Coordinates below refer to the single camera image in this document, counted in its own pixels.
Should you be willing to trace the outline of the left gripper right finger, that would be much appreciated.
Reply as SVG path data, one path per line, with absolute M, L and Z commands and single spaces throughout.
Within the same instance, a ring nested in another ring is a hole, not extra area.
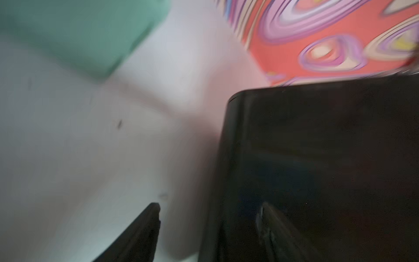
M 321 253 L 275 206 L 264 202 L 256 229 L 270 262 L 323 262 Z

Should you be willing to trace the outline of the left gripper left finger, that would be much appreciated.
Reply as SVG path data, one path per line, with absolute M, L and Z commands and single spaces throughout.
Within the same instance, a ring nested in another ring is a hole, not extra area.
M 150 203 L 96 262 L 152 262 L 161 221 L 160 205 Z

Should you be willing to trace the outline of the black drawer cabinet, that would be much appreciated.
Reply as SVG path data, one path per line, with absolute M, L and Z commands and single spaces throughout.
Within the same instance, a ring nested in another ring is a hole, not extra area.
M 201 262 L 269 262 L 264 202 L 323 262 L 418 261 L 418 75 L 233 95 L 215 179 Z

